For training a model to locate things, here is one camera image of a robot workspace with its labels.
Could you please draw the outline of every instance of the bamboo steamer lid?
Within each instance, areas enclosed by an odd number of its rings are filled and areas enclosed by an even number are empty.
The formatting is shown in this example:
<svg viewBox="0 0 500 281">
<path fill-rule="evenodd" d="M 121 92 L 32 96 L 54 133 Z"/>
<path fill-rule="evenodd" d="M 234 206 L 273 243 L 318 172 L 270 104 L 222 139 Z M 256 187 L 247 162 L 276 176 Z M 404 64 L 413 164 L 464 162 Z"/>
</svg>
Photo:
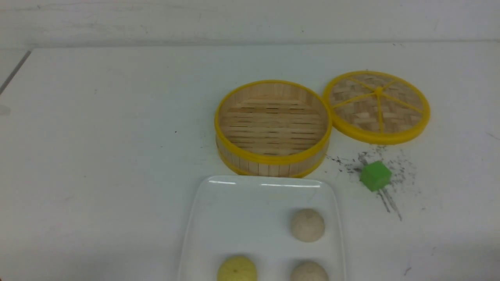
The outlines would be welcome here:
<svg viewBox="0 0 500 281">
<path fill-rule="evenodd" d="M 407 81 L 382 72 L 355 71 L 334 78 L 323 92 L 332 124 L 361 142 L 395 145 L 422 133 L 431 110 Z"/>
</svg>

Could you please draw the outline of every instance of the yellow spoke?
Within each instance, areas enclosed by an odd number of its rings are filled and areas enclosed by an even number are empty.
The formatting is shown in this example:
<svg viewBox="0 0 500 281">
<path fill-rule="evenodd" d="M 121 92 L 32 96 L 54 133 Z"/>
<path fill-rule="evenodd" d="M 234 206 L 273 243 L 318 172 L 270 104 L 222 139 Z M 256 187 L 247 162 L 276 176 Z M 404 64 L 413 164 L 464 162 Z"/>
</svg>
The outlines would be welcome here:
<svg viewBox="0 0 500 281">
<path fill-rule="evenodd" d="M 416 111 L 416 112 L 418 112 L 418 113 L 420 113 L 420 114 L 423 114 L 423 113 L 424 113 L 421 109 L 418 109 L 418 108 L 416 108 L 415 106 L 413 106 L 413 105 L 411 105 L 411 104 L 409 104 L 409 103 L 406 103 L 406 102 L 404 102 L 404 101 L 401 101 L 401 100 L 399 100 L 399 99 L 397 99 L 397 98 L 395 98 L 395 97 L 392 97 L 392 96 L 390 96 L 390 95 L 388 95 L 388 94 L 386 94 L 386 93 L 384 93 L 384 92 L 382 93 L 382 96 L 386 97 L 387 99 L 389 99 L 389 100 L 391 100 L 391 101 L 395 101 L 396 103 L 398 103 L 398 104 L 400 104 L 400 105 L 403 105 L 403 106 L 405 106 L 405 107 L 407 107 L 407 108 L 410 108 L 410 109 L 412 109 L 412 110 L 414 110 L 414 111 Z"/>
<path fill-rule="evenodd" d="M 350 99 L 348 99 L 348 100 L 344 100 L 344 101 L 343 101 L 343 102 L 341 102 L 341 103 L 337 103 L 337 104 L 333 105 L 331 108 L 332 108 L 332 109 L 335 109 L 335 108 L 341 107 L 341 106 L 343 106 L 343 105 L 346 105 L 346 104 L 348 104 L 348 103 L 352 103 L 352 102 L 354 102 L 354 101 L 361 100 L 361 99 L 364 99 L 364 98 L 367 98 L 367 97 L 369 97 L 369 96 L 373 96 L 373 95 L 375 95 L 375 93 L 374 93 L 374 92 L 372 92 L 372 93 L 367 93 L 367 94 L 362 94 L 362 95 L 358 95 L 358 96 L 355 96 L 355 97 L 350 98 Z"/>
<path fill-rule="evenodd" d="M 390 85 L 392 85 L 392 84 L 394 84 L 396 82 L 397 82 L 396 80 L 392 80 L 391 82 L 385 84 L 385 86 L 382 88 L 382 91 L 385 90 L 385 89 L 387 89 Z"/>
<path fill-rule="evenodd" d="M 380 133 L 384 133 L 384 121 L 382 119 L 382 105 L 380 104 L 380 95 L 376 95 L 376 105 L 378 108 L 378 125 L 380 126 Z"/>
<path fill-rule="evenodd" d="M 370 90 L 372 90 L 372 91 L 375 91 L 375 89 L 374 89 L 374 88 L 372 88 L 372 87 L 368 86 L 367 84 L 365 84 L 365 83 L 363 83 L 363 82 L 361 82 L 361 81 L 359 81 L 359 80 L 356 80 L 356 79 L 351 78 L 351 77 L 349 77 L 349 78 L 347 78 L 347 79 L 351 80 L 352 82 L 356 82 L 356 83 L 358 83 L 359 85 L 361 85 L 361 86 L 363 86 L 363 87 L 365 87 L 365 88 L 368 88 L 368 89 L 370 89 Z"/>
</svg>

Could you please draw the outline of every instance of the white rectangular plate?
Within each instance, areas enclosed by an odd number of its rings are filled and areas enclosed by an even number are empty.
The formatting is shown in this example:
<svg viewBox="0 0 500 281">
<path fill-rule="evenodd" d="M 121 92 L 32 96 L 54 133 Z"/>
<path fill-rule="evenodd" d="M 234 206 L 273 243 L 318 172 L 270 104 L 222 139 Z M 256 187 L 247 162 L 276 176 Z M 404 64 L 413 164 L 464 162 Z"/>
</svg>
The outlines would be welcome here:
<svg viewBox="0 0 500 281">
<path fill-rule="evenodd" d="M 312 208 L 325 234 L 305 243 L 290 233 L 293 214 Z M 259 176 L 213 176 L 194 199 L 179 265 L 179 281 L 215 281 L 222 262 L 245 255 L 258 280 L 289 281 L 301 261 L 318 262 L 330 280 L 346 279 L 342 228 L 332 188 L 321 181 Z"/>
</svg>

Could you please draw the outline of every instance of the green block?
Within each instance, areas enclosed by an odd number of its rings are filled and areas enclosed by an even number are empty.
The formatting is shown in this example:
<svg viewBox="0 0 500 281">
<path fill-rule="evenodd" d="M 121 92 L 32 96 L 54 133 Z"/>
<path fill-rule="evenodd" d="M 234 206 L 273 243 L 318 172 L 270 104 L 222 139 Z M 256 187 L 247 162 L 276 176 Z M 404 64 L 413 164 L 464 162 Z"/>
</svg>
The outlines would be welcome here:
<svg viewBox="0 0 500 281">
<path fill-rule="evenodd" d="M 381 161 L 364 166 L 360 180 L 372 192 L 384 188 L 391 182 L 393 173 Z"/>
</svg>

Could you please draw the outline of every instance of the white tabletop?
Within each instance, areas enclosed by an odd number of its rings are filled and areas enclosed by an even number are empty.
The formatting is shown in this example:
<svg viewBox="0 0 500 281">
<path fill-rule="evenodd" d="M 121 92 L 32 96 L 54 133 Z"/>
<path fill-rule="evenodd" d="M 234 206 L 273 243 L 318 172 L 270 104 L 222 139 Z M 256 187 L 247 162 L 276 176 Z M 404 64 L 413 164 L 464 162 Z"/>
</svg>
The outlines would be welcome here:
<svg viewBox="0 0 500 281">
<path fill-rule="evenodd" d="M 307 177 L 337 194 L 348 279 L 500 278 L 494 42 L 35 49 L 0 96 L 0 278 L 174 280 L 198 185 L 233 174 L 214 140 L 222 97 L 262 79 L 320 93 L 364 69 L 410 81 L 432 113 L 395 146 L 334 130 Z M 393 170 L 401 220 L 360 184 L 365 152 Z"/>
</svg>

